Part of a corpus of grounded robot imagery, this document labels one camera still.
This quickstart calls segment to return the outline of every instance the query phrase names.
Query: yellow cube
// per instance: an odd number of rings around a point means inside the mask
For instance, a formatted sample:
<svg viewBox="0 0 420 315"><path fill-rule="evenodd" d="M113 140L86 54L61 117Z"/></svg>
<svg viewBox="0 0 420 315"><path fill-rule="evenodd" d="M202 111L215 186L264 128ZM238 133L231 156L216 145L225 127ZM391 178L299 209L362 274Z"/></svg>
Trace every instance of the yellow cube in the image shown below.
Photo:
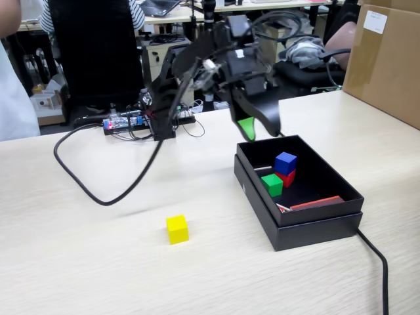
<svg viewBox="0 0 420 315"><path fill-rule="evenodd" d="M167 218L166 227L171 245L188 241L188 226L183 215Z"/></svg>

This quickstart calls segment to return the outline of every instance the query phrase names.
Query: chair backrest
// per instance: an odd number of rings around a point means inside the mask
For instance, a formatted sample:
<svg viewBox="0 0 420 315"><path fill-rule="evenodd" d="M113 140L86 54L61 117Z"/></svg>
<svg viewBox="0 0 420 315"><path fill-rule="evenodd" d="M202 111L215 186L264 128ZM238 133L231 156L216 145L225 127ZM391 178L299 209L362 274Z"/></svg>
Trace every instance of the chair backrest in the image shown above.
<svg viewBox="0 0 420 315"><path fill-rule="evenodd" d="M129 0L48 0L70 96L131 103L144 87Z"/></svg>

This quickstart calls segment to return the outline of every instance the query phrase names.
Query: black box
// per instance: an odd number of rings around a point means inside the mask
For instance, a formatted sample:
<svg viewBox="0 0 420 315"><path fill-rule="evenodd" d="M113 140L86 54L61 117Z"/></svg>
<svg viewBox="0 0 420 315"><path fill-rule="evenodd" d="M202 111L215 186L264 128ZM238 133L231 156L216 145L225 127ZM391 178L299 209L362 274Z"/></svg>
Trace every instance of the black box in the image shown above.
<svg viewBox="0 0 420 315"><path fill-rule="evenodd" d="M297 156L295 181L272 198L261 177L274 173L282 152ZM235 175L276 251L353 236L362 220L364 198L299 136L239 143ZM290 208L333 196L345 202L285 213L276 205Z"/></svg>

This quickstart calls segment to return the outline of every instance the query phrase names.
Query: table surface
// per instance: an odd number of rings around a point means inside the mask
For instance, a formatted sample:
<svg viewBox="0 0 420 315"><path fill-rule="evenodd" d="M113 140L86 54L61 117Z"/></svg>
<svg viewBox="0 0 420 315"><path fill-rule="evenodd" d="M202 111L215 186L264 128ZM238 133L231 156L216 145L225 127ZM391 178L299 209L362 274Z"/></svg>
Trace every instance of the table surface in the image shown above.
<svg viewBox="0 0 420 315"><path fill-rule="evenodd" d="M391 314L420 309L420 131L345 94L280 101L299 134L364 197L360 229L388 259ZM382 314L382 266L357 237L274 252L234 175L227 110L182 128L121 202L101 207L61 169L61 135L0 143L0 314ZM200 126L187 125L194 134ZM258 138L267 138L257 124ZM60 156L104 200L153 141L81 131ZM165 219L190 240L169 245Z"/></svg>
<svg viewBox="0 0 420 315"><path fill-rule="evenodd" d="M190 19L191 15L192 15L191 8L177 6L163 18L152 18L151 16L146 16L144 23L145 24L165 24L165 23L189 22L191 21ZM197 10L195 10L194 15L197 18L197 22L204 21L203 13L200 13ZM36 21L36 22L23 21L19 27L18 32L40 31L40 30L42 30L42 28L39 21Z"/></svg>
<svg viewBox="0 0 420 315"><path fill-rule="evenodd" d="M325 0L321 2L310 2L309 0L293 0L286 2L273 3L252 3L250 0L242 3L242 5L229 5L227 7L216 7L215 12L233 12L233 11L252 11L252 10L268 10L268 9L287 9L311 7L313 5L330 5L331 1ZM201 2L194 3L194 6L202 9Z"/></svg>

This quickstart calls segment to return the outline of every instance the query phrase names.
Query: computer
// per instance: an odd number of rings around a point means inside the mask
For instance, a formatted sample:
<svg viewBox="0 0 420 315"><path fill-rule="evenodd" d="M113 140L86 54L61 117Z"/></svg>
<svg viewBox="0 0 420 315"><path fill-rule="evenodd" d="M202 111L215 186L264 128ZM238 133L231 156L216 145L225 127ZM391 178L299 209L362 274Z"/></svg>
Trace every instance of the computer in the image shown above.
<svg viewBox="0 0 420 315"><path fill-rule="evenodd" d="M180 0L145 0L140 5L146 16L161 18L171 12Z"/></svg>

